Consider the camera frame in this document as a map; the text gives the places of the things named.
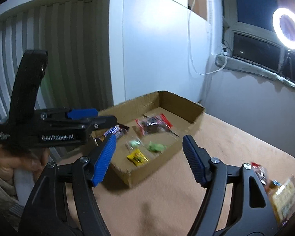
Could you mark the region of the person's left hand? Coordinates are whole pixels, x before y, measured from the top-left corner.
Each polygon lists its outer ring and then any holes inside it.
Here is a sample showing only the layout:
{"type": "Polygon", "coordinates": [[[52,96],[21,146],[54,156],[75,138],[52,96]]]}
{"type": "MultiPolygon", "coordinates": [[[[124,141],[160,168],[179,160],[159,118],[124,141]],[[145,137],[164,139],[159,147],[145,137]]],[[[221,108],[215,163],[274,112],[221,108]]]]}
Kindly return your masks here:
{"type": "Polygon", "coordinates": [[[36,181],[48,163],[50,154],[48,148],[40,149],[39,152],[41,155],[38,158],[30,153],[16,156],[0,145],[0,178],[8,182],[13,178],[16,169],[24,169],[32,172],[36,181]]]}

